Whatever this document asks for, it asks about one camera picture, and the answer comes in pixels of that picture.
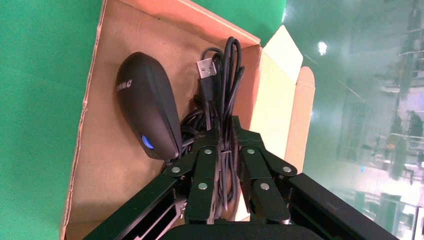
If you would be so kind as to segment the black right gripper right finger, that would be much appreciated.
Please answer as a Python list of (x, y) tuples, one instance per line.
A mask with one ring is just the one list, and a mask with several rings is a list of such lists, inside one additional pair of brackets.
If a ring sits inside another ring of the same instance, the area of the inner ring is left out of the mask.
[(232, 119), (239, 180), (253, 234), (263, 240), (392, 240), (394, 236)]

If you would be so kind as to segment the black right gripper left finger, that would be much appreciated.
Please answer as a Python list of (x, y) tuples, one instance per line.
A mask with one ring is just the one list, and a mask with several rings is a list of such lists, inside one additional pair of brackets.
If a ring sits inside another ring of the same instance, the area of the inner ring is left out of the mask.
[(86, 240), (187, 240), (191, 227), (214, 223), (219, 135), (210, 130)]

